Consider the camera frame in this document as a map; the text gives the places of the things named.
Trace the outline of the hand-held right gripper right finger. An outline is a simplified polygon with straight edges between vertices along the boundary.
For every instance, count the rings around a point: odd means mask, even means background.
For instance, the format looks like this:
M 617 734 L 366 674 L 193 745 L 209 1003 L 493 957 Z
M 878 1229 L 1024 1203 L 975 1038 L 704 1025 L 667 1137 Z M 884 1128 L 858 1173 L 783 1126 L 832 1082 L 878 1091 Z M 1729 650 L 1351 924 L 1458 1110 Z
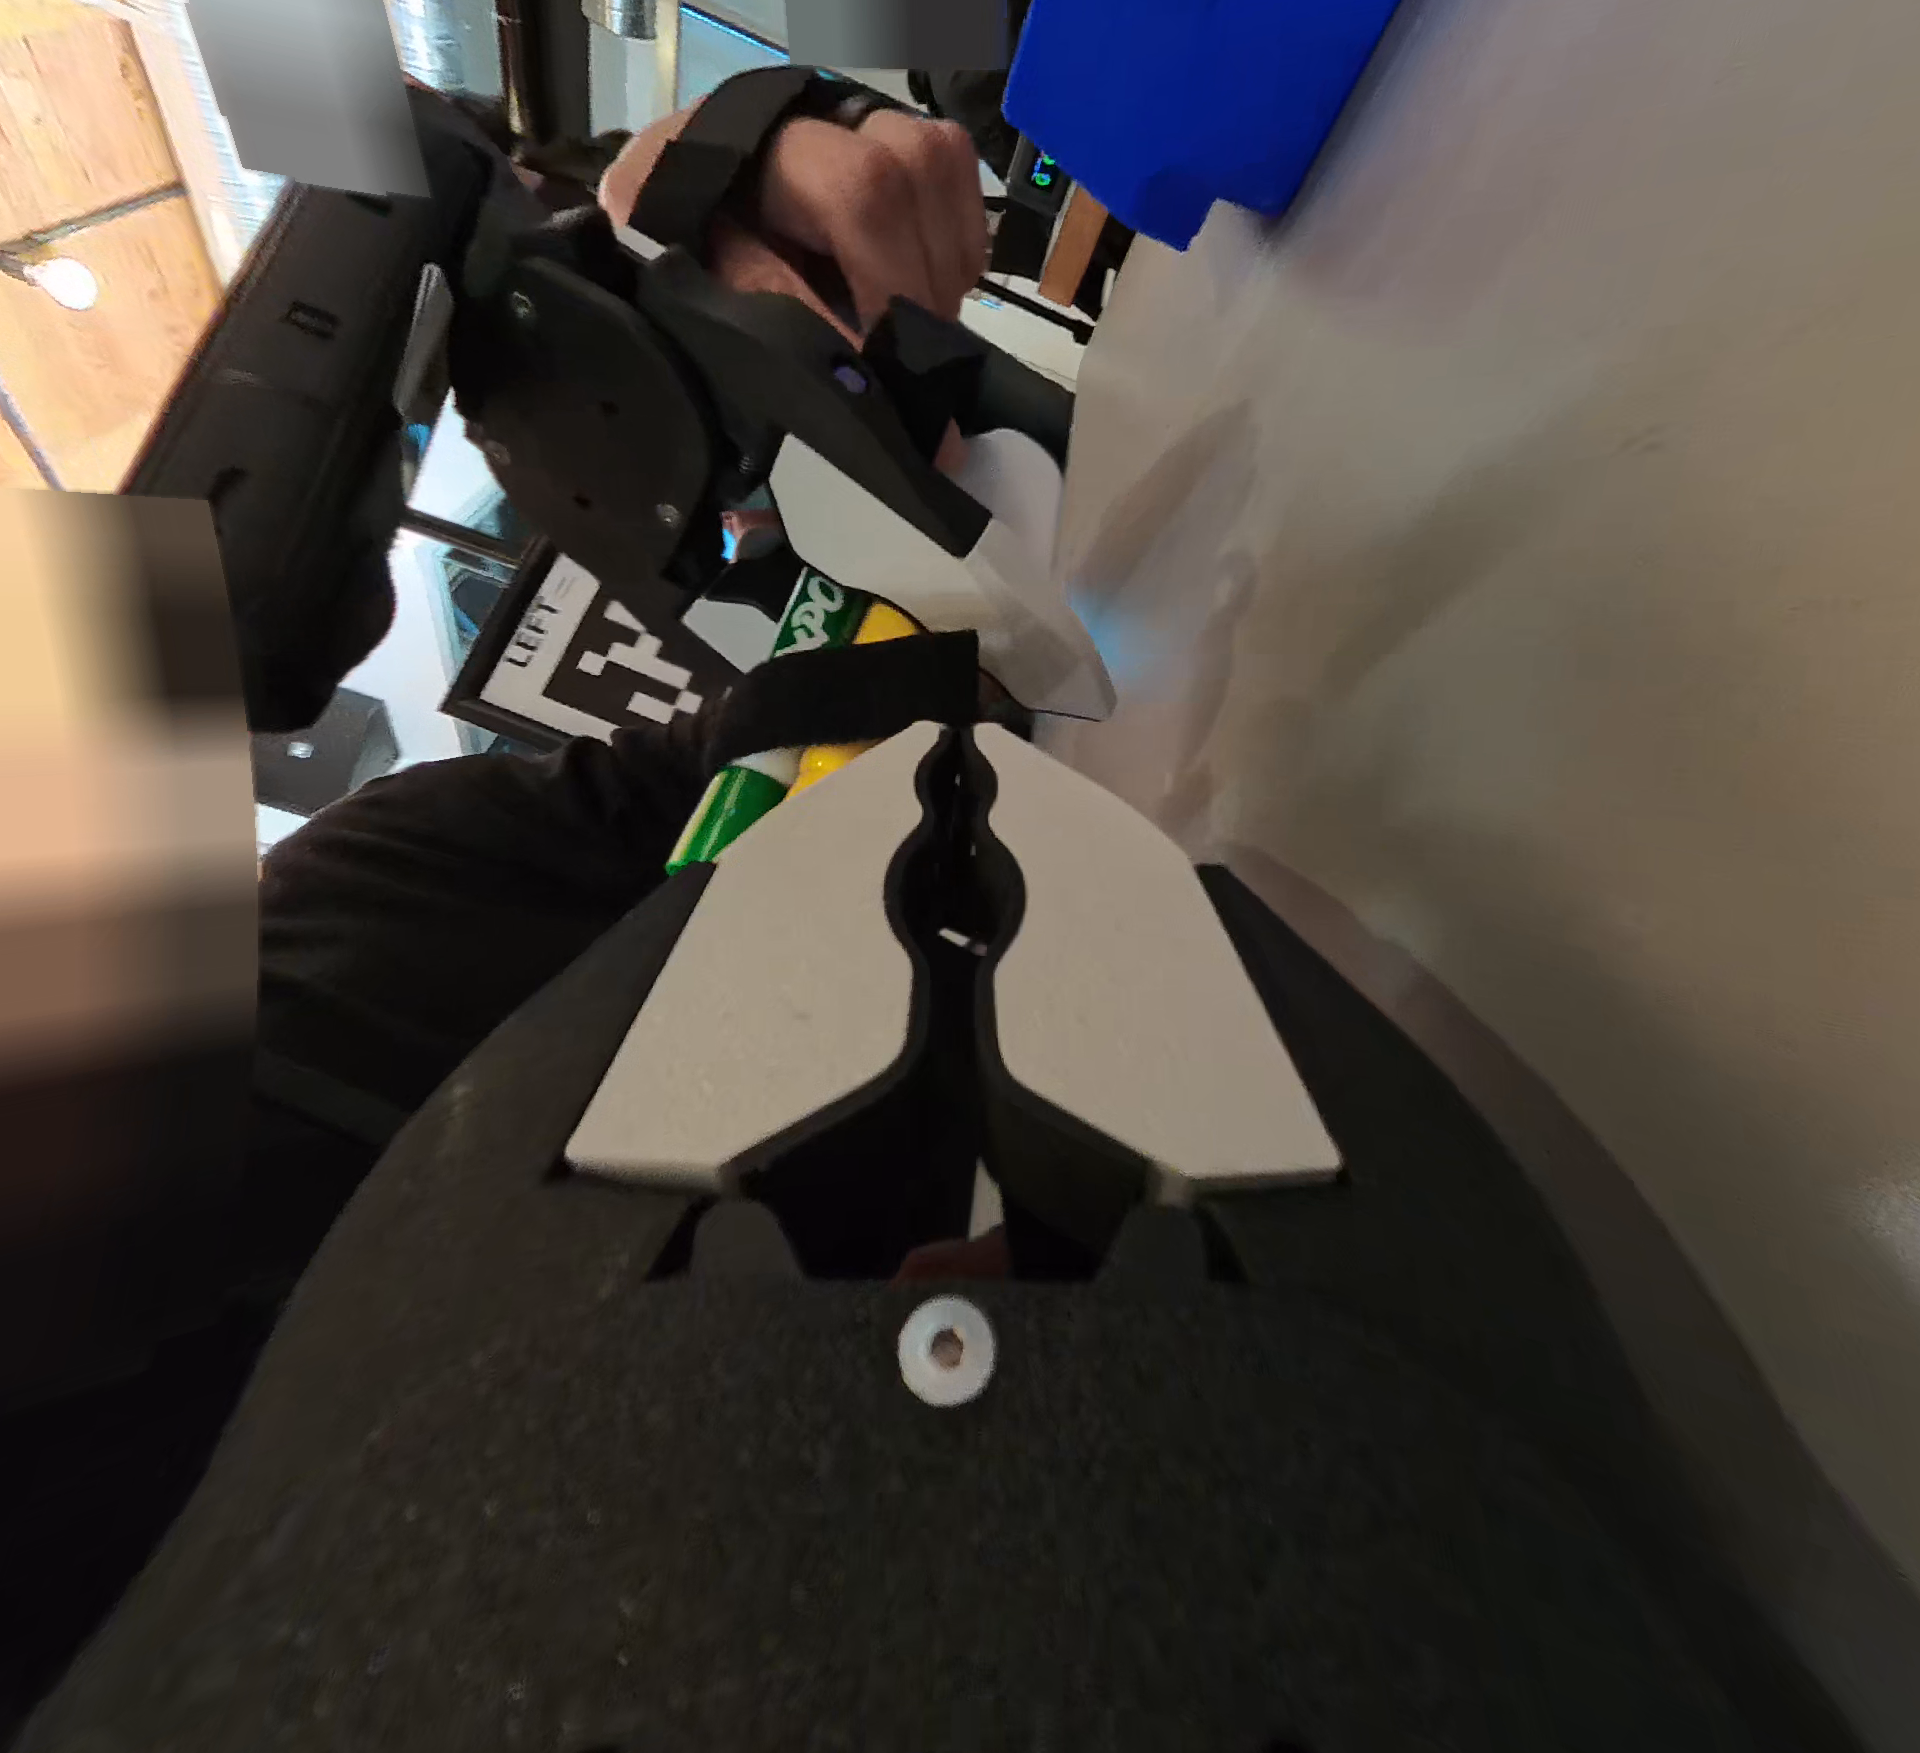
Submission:
M 975 728 L 988 1168 L 1016 1209 L 1324 1185 L 1339 1153 L 1194 862 L 1112 791 Z

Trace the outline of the yellow marker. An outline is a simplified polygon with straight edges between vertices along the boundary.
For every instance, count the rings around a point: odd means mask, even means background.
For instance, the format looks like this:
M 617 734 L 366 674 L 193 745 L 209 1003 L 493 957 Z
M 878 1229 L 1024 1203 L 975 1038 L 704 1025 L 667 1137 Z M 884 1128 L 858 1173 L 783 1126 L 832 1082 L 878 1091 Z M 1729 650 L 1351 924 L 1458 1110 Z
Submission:
M 922 628 L 916 621 L 902 615 L 896 607 L 876 599 L 859 618 L 851 636 L 848 650 L 914 637 L 918 634 L 922 634 Z M 874 745 L 874 738 L 858 738 L 809 747 L 799 761 L 791 789 L 786 791 L 786 798 L 797 799 L 804 791 L 811 791 L 818 781 L 823 781 L 832 773 L 839 773 L 847 763 L 859 759 Z

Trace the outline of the person's black clothing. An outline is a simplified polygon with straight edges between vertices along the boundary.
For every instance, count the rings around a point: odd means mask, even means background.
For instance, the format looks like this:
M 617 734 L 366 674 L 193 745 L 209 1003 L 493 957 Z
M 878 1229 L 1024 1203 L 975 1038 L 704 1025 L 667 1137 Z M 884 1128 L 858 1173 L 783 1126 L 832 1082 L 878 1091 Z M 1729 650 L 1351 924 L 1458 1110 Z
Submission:
M 355 1190 L 446 1076 L 653 897 L 717 716 L 413 765 L 266 854 L 255 1107 L 273 1168 Z

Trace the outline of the green marker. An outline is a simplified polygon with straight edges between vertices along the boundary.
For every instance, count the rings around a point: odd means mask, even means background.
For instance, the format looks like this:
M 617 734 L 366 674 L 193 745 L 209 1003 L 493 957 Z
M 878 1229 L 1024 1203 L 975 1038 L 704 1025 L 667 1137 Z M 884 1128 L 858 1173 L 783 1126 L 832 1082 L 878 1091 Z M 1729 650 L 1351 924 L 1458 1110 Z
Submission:
M 839 587 L 822 571 L 804 566 L 780 618 L 768 663 L 856 645 L 856 636 L 876 604 L 876 596 Z M 804 778 L 809 751 L 776 747 L 731 758 L 708 781 L 685 830 L 667 855 L 664 874 L 678 875 L 691 868 L 717 862 L 740 836 L 783 804 Z

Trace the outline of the white desk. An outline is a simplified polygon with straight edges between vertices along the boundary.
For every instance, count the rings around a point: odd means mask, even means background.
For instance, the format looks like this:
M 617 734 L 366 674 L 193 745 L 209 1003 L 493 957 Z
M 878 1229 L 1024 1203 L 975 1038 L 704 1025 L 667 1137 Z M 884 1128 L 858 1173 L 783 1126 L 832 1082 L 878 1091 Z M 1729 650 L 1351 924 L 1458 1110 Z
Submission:
M 1918 0 L 1406 0 L 1139 248 L 1049 747 L 1523 1166 L 1718 1563 L 1916 1749 Z

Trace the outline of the person's left hand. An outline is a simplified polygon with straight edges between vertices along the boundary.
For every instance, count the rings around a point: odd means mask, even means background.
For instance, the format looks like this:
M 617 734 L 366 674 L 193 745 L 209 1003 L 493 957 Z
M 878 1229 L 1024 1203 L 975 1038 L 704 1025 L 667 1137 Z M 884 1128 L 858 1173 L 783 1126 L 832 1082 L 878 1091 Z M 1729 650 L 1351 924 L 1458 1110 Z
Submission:
M 804 68 L 730 77 L 632 134 L 598 205 L 625 241 L 681 248 L 731 295 L 797 302 L 858 355 L 901 303 L 957 324 L 988 270 L 967 134 Z

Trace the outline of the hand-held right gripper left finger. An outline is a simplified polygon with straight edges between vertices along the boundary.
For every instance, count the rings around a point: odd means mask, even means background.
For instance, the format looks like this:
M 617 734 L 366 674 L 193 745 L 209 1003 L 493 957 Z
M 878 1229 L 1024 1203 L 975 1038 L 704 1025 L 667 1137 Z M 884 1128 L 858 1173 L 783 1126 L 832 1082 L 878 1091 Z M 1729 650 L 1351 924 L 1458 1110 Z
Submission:
M 950 728 L 921 722 L 730 847 L 567 1137 L 567 1174 L 740 1200 L 966 1200 L 929 964 L 901 912 Z

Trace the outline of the blue plastic bin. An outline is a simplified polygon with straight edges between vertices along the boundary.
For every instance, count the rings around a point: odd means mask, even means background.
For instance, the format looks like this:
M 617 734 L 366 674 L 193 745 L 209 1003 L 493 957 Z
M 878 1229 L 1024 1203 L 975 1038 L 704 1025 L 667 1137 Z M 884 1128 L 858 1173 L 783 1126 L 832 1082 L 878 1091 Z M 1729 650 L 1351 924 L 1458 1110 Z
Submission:
M 1031 0 L 1001 108 L 1113 221 L 1185 249 L 1281 217 L 1402 0 Z

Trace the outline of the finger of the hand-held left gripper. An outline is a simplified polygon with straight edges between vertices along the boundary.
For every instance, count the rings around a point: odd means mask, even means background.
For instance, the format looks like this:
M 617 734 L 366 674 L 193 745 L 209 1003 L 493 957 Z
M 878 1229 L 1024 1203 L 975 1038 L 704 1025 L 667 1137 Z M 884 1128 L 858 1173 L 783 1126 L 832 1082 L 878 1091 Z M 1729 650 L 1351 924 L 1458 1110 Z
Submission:
M 1097 724 L 1116 685 L 1051 560 L 984 504 L 933 475 L 959 525 L 912 524 L 799 435 L 772 467 L 772 499 L 804 563 L 879 598 L 925 634 L 970 634 L 978 663 L 1020 705 Z

